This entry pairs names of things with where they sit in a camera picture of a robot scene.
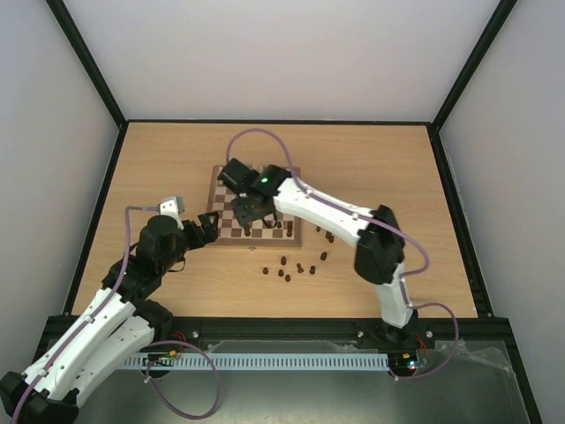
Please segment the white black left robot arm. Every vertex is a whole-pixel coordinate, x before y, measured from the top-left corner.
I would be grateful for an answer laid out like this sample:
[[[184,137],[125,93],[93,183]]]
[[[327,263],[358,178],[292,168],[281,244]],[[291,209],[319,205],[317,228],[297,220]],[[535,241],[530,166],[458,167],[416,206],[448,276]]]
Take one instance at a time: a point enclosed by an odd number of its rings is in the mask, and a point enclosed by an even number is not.
[[[12,422],[73,423],[134,353],[168,345],[172,314],[149,297],[188,251],[216,241],[218,219],[215,212],[196,221],[151,217],[71,327],[24,372],[2,378],[1,400]]]

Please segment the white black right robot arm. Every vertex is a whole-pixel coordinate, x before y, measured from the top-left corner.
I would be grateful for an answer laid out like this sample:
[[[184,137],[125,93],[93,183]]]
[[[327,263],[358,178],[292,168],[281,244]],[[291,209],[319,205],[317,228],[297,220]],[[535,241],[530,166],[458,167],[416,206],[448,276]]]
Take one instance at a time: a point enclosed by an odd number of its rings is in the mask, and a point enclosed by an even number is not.
[[[236,198],[230,202],[238,223],[246,227],[269,215],[289,214],[328,231],[355,248],[354,269],[375,285],[382,324],[375,338],[406,345],[416,335],[417,315],[405,299],[403,248],[398,224],[390,208],[375,210],[349,205],[322,193],[290,171],[270,164],[258,172],[236,159],[218,177]]]

